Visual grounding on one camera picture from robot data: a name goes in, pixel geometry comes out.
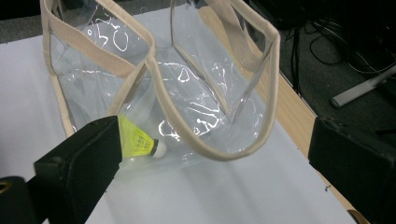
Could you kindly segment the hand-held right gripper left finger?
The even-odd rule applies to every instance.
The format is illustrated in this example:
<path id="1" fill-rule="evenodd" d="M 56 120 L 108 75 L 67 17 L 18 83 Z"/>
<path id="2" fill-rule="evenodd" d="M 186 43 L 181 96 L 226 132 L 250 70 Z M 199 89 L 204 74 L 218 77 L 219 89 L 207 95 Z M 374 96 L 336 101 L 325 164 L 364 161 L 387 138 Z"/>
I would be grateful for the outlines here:
<path id="1" fill-rule="evenodd" d="M 34 163 L 37 218 L 84 224 L 119 170 L 118 118 L 92 121 Z"/>

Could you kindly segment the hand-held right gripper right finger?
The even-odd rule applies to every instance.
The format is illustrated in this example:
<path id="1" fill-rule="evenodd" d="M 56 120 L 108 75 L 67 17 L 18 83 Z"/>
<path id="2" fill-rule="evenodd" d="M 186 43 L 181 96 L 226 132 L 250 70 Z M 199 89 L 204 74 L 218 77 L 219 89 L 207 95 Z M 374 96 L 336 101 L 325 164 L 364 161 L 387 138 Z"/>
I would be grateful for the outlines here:
<path id="1" fill-rule="evenodd" d="M 315 119 L 310 164 L 372 224 L 396 224 L 396 147 L 341 122 Z"/>

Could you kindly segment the yellow shuttlecock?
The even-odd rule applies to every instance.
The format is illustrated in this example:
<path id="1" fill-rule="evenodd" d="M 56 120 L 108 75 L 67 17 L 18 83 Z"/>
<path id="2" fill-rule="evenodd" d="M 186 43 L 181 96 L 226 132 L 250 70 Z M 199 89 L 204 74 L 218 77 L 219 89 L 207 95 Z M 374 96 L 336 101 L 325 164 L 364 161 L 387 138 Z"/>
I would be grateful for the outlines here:
<path id="1" fill-rule="evenodd" d="M 167 152 L 164 142 L 150 137 L 124 116 L 118 116 L 121 153 L 123 158 L 150 156 L 162 158 Z"/>

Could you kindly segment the transparent tote bag beige trim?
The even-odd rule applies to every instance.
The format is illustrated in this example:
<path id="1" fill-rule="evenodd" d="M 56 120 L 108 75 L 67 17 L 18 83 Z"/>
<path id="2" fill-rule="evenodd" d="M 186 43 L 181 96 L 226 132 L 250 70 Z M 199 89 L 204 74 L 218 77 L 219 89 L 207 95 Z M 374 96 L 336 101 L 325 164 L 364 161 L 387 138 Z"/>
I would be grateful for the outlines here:
<path id="1" fill-rule="evenodd" d="M 43 51 L 67 134 L 124 116 L 164 142 L 131 170 L 261 149 L 275 119 L 280 36 L 244 0 L 39 0 Z"/>

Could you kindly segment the white bar on floor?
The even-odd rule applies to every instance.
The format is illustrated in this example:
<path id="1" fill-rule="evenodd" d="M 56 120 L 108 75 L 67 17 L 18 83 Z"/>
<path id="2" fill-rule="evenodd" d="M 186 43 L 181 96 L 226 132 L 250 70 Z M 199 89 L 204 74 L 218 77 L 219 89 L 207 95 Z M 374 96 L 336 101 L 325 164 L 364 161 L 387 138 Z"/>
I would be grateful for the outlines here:
<path id="1" fill-rule="evenodd" d="M 387 69 L 380 75 L 367 79 L 359 85 L 356 85 L 346 91 L 339 93 L 338 95 L 332 97 L 330 99 L 330 103 L 335 108 L 340 108 L 353 100 L 363 96 L 376 89 L 381 84 L 384 84 L 388 78 L 396 74 L 396 64 L 394 64 L 391 68 Z"/>

